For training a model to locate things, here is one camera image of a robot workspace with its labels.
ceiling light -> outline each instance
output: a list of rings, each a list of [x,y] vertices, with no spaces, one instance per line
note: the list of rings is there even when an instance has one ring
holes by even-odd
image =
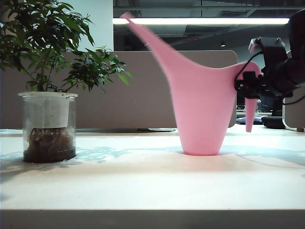
[[[289,18],[134,18],[142,25],[285,25]],[[123,18],[113,18],[113,24],[127,24]]]

wire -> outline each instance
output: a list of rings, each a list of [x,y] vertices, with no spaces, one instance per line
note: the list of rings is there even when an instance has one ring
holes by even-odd
[[[240,75],[240,73],[242,73],[243,72],[243,70],[246,68],[246,66],[250,63],[250,61],[254,58],[254,57],[256,57],[256,56],[258,56],[259,54],[263,54],[263,51],[260,51],[260,52],[258,52],[257,54],[254,54],[249,60],[248,60],[248,62],[241,68],[241,70],[238,72],[238,74],[236,75],[236,77],[234,78],[234,81],[236,81],[237,80],[237,77]]]
[[[294,102],[291,103],[282,103],[283,105],[292,105],[292,104],[296,104],[298,102],[300,102],[301,100],[303,100],[305,98],[305,95],[303,95],[301,98],[299,98],[298,100],[295,100]]]

gray partition panel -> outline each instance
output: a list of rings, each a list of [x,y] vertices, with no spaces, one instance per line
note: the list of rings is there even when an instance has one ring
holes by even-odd
[[[182,51],[191,60],[209,67],[221,68],[237,63],[233,51]],[[107,94],[94,88],[91,92],[73,89],[77,128],[161,128],[176,127],[170,90],[166,78],[151,52],[115,52],[128,65],[135,79],[126,86],[117,77],[105,86]],[[56,75],[60,82],[68,74]],[[1,74],[1,128],[22,128],[22,100],[18,92],[26,91],[28,77],[7,69]],[[234,109],[230,126],[236,122]]]
[[[294,96],[285,98],[285,103],[291,103],[305,95],[305,86],[294,91]],[[305,99],[292,105],[283,106],[283,123],[292,128],[305,128]]]

soil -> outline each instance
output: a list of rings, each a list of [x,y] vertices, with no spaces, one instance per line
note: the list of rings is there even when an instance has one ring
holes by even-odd
[[[29,147],[23,152],[23,160],[34,163],[58,162],[75,156],[73,137],[66,127],[32,129]]]

potted plant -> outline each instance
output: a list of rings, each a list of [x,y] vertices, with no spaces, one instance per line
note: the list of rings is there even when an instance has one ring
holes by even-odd
[[[30,92],[24,100],[24,160],[56,162],[75,156],[75,108],[77,94],[68,93],[82,86],[89,91],[112,82],[117,75],[128,84],[125,65],[106,47],[79,51],[81,36],[92,45],[89,16],[73,12],[73,6],[57,0],[3,0],[7,20],[0,24],[0,69],[15,68],[29,77]],[[73,61],[64,54],[73,52]],[[69,67],[61,85],[53,82],[54,72]]]

